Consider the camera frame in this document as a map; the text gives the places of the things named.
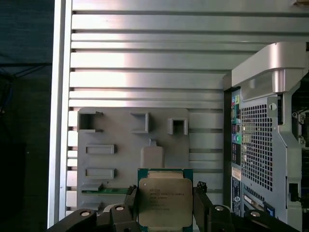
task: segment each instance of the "perforated metal panel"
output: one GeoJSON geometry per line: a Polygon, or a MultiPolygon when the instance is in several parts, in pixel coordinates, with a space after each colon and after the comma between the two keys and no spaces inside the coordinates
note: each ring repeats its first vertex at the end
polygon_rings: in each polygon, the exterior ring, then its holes
{"type": "Polygon", "coordinates": [[[272,119],[267,105],[241,110],[242,173],[255,183],[272,191],[272,119]]]}

